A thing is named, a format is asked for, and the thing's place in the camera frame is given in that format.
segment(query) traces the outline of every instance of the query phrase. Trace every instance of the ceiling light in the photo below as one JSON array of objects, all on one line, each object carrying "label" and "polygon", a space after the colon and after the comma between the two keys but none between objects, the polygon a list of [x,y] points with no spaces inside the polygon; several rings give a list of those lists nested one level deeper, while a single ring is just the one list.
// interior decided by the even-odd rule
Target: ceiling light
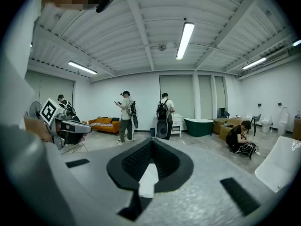
[{"label": "ceiling light", "polygon": [[192,32],[193,32],[193,29],[194,29],[194,24],[193,23],[188,23],[188,22],[184,23],[181,42],[180,42],[178,54],[177,54],[177,57],[176,57],[177,60],[183,59],[185,50],[187,48],[187,45],[189,43],[190,37],[191,37]]},{"label": "ceiling light", "polygon": [[293,43],[293,46],[297,46],[298,44],[301,43],[301,40],[296,41],[295,43]]},{"label": "ceiling light", "polygon": [[74,67],[76,67],[76,68],[78,68],[78,69],[87,71],[87,72],[92,73],[92,74],[97,74],[96,71],[90,70],[90,69],[88,69],[88,68],[86,68],[86,67],[84,67],[84,66],[82,66],[82,65],[79,65],[79,64],[73,62],[73,61],[70,61],[70,62],[68,63],[68,65],[74,66]]},{"label": "ceiling light", "polygon": [[249,65],[246,65],[245,67],[243,67],[243,70],[246,70],[246,69],[251,68],[251,67],[253,67],[253,66],[257,65],[257,64],[260,64],[261,62],[263,62],[265,60],[267,60],[267,59],[266,58],[261,58],[261,59],[255,61],[255,62],[253,62],[253,63],[251,63]]}]

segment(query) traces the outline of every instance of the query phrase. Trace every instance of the green bathtub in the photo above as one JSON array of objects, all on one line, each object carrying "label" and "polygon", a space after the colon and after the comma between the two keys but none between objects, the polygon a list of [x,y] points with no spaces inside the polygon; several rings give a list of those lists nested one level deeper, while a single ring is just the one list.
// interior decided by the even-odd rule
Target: green bathtub
[{"label": "green bathtub", "polygon": [[202,137],[212,133],[214,122],[207,119],[184,118],[189,135]]}]

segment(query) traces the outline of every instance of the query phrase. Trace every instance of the white toilet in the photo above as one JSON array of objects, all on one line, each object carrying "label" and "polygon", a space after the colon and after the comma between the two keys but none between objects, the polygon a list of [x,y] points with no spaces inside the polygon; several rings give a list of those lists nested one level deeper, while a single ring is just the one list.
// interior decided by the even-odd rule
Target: white toilet
[{"label": "white toilet", "polygon": [[268,118],[268,116],[264,116],[263,120],[261,121],[262,125],[262,132],[268,132],[269,126],[272,124],[272,117]]},{"label": "white toilet", "polygon": [[278,136],[283,136],[285,134],[285,128],[288,122],[288,109],[287,107],[283,107],[280,114],[280,121],[278,124]]}]

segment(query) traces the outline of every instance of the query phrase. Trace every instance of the gray pants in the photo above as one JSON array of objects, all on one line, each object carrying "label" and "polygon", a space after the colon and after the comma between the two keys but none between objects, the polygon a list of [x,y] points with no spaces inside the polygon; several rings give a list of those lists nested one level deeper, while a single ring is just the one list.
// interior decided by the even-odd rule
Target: gray pants
[{"label": "gray pants", "polygon": [[124,133],[127,129],[127,138],[129,140],[132,140],[133,132],[132,132],[132,120],[121,120],[120,125],[119,125],[119,136],[121,142],[124,141]]}]

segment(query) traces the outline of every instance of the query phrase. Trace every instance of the cap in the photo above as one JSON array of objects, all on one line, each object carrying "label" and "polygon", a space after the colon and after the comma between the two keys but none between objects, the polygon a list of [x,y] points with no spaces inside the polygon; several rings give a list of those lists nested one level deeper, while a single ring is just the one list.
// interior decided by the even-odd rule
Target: cap
[{"label": "cap", "polygon": [[126,90],[126,91],[124,91],[123,93],[121,93],[120,95],[122,96],[122,95],[124,95],[124,94],[130,95],[130,92],[128,92],[128,91]]},{"label": "cap", "polygon": [[59,99],[61,99],[61,98],[64,98],[64,96],[63,96],[63,95],[59,95],[57,101],[58,101]]}]

